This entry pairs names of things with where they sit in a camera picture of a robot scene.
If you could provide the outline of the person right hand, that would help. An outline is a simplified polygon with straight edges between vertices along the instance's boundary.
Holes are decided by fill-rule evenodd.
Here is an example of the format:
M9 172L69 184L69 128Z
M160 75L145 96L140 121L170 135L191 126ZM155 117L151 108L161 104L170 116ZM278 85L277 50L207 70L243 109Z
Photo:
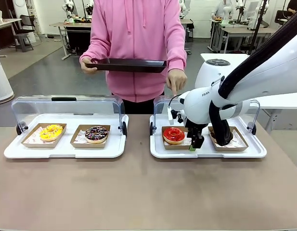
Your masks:
M85 74L95 74L98 71L97 68L95 67L94 68L87 67L87 64L92 64L92 62L90 57L85 56L80 60L81 69Z

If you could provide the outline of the person left forearm pink sleeve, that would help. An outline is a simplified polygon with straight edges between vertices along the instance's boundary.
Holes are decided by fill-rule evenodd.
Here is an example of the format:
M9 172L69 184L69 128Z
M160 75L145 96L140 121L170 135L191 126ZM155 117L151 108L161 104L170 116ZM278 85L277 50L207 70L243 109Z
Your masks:
M178 69L184 71L187 54L184 45L170 48L167 52L168 71Z

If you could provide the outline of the red glazed donut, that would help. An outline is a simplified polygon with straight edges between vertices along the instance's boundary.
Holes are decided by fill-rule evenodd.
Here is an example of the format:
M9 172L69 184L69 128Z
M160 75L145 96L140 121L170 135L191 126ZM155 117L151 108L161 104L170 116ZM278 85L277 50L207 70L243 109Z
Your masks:
M178 145L185 139L185 133L176 127L169 127L163 131L163 138L169 144Z

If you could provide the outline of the background person dark clothes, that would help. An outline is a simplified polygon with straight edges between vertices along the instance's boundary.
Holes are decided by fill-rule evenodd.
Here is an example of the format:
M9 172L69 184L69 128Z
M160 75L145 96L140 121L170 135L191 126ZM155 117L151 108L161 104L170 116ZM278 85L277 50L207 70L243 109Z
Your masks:
M290 0L287 6L287 11L295 14L297 12L297 0Z

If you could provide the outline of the person torso pink hoodie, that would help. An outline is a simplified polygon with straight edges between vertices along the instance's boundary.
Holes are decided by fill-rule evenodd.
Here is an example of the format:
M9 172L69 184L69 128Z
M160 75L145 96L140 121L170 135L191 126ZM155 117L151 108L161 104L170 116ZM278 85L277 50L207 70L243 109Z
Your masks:
M179 0L94 0L90 42L109 44L107 58L167 62L170 48L185 45ZM161 73L107 71L109 91L127 114L152 114L164 94L168 65Z

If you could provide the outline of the person right forearm pink sleeve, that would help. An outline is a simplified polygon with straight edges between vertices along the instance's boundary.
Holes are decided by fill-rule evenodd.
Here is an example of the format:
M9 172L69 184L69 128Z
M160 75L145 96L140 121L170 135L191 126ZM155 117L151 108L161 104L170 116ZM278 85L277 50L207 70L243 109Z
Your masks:
M83 61L84 58L91 59L104 59L108 57L109 44L101 40L92 40L90 42L89 48L85 51L81 57L80 61Z

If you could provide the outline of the black office chair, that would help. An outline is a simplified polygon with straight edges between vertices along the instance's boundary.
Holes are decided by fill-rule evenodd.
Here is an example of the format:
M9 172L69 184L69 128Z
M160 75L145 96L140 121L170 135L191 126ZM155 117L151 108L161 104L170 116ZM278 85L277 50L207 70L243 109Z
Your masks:
M21 26L30 26L32 29L18 29L15 31L15 50L21 50L27 52L28 48L34 49L28 34L35 31L34 16L20 15Z

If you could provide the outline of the white round pedestal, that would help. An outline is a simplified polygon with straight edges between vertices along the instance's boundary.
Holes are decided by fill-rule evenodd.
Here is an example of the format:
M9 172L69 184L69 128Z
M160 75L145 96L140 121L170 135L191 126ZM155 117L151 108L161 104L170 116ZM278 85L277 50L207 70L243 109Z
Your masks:
M0 104L6 103L13 98L14 92L0 63Z

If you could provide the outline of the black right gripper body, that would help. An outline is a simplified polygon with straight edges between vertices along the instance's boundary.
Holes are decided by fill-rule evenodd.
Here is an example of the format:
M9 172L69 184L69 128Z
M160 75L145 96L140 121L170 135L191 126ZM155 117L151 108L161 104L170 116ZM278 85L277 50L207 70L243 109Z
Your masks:
M201 138L202 136L202 130L204 128L203 124L197 124L189 119L185 121L185 127L188 129L187 137L188 138Z

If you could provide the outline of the chocolate rainbow sprinkle donut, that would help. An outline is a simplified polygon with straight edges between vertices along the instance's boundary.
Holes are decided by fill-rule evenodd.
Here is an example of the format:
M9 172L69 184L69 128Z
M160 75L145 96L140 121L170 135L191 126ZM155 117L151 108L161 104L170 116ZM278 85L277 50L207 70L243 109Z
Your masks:
M103 126L93 126L85 131L85 139L89 143L98 144L104 142L109 131Z

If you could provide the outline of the grey workbench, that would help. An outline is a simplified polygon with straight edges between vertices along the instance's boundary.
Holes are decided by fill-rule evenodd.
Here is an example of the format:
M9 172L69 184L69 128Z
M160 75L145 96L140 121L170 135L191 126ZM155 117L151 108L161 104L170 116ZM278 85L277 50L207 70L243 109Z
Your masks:
M265 39L272 36L276 29L259 27L258 33L249 30L246 25L227 24L212 20L212 33L208 49L214 53L230 53L240 50L244 42L251 42L255 38L255 47L259 47Z

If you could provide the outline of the yellow sprinkle donut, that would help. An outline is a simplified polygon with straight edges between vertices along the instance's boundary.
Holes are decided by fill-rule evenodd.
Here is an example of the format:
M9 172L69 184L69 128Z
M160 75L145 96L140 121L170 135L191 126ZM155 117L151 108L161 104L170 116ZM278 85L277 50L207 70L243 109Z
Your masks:
M54 141L60 136L63 129L61 125L48 125L41 130L39 137L42 141Z

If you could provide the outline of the cardboard donut box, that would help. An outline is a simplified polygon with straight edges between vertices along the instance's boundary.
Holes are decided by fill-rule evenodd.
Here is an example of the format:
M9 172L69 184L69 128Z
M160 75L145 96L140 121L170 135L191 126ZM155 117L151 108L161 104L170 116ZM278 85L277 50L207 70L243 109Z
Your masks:
M31 142L31 135L34 133L34 131L37 130L37 128L39 127L45 127L48 125L52 125L51 123L38 123L30 132L29 134L23 139L23 141L21 142L21 144L23 144L25 147L27 148L48 148L48 149L53 149L56 147L56 145L58 144L59 140L62 138L62 136L64 135L65 131L66 131L66 127L67 124L61 124L61 123L57 123L56 125L61 125L64 130L63 130L63 134L54 142L52 143L42 143L42 144L33 144Z
M96 126L96 125L79 125L77 130L75 131L72 139L71 139L71 144L73 147L75 148L104 148L105 147L105 142L103 143L99 143L99 144L90 144L90 143L85 143L85 144L76 144L76 143L72 143L72 141L74 141L75 137L78 135L78 133L80 132L80 130L82 131L86 131L87 129ZM108 131L110 131L110 125L98 125L98 126L103 126L105 127Z
M237 127L230 126L232 140L224 146L220 146L219 144L217 144L213 127L209 126L208 130L210 139L217 152L242 152L248 148L247 142L245 141L242 134L238 131Z
M163 126L162 129L161 129L161 136L162 136L162 140L163 140L163 131L169 127L175 127L175 126ZM183 132L187 132L188 133L188 129L183 127L183 126L176 126L176 128L180 128ZM174 146L174 145L169 145L169 146L165 146L165 149L166 150L188 150L190 145L188 146Z

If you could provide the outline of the dark brown serving tray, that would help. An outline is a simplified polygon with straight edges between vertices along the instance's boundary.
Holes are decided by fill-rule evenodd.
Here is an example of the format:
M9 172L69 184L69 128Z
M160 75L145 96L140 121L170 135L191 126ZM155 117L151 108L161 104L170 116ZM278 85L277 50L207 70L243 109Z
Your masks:
M166 61L105 58L91 60L87 68L97 68L102 71L161 73L166 67Z

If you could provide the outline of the person left hand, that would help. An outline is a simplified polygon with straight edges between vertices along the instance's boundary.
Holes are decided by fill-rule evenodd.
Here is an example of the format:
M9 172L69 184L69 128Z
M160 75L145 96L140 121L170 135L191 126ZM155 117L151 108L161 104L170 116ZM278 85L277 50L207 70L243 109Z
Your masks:
M178 91L182 90L187 82L187 76L183 70L171 69L168 71L166 85L176 96Z

